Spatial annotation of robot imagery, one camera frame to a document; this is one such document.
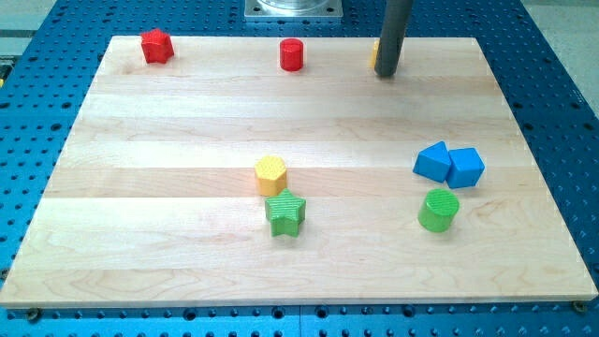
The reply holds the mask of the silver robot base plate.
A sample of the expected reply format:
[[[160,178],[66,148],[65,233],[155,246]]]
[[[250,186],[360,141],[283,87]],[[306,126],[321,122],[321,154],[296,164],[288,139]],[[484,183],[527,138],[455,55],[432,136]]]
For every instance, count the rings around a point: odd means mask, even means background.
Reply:
[[[244,18],[269,19],[340,19],[342,0],[245,0]]]

